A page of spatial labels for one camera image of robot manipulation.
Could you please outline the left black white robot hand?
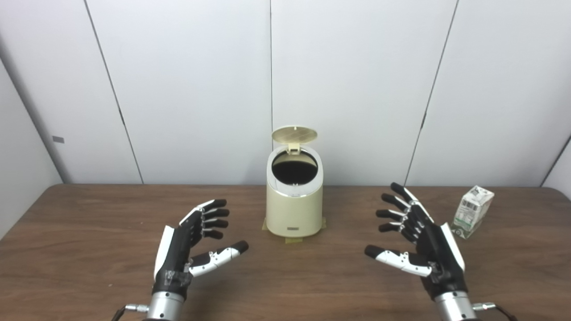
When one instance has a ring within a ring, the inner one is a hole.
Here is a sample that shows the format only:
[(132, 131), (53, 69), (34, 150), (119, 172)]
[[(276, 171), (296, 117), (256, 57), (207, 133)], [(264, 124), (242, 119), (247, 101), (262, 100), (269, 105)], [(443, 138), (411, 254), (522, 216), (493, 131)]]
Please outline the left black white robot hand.
[(152, 294), (169, 292), (187, 298), (192, 279), (212, 272), (236, 259), (249, 248), (241, 240), (225, 248), (191, 256), (191, 249), (202, 239), (222, 239), (218, 228), (227, 228), (226, 199), (213, 199), (195, 206), (177, 227), (165, 226), (157, 251), (153, 272)]

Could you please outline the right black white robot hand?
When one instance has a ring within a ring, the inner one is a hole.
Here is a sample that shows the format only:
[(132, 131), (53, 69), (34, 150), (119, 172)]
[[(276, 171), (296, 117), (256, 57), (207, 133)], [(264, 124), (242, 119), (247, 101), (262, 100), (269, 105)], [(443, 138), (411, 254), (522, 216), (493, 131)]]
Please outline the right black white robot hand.
[(415, 246), (415, 252), (367, 245), (364, 253), (374, 260), (419, 276), (434, 301), (452, 292), (468, 292), (465, 262), (448, 223), (438, 225), (422, 203), (403, 185), (391, 183), (395, 195), (383, 193), (381, 199), (397, 211), (377, 210), (378, 218), (392, 221), (379, 225), (380, 232), (394, 231)]

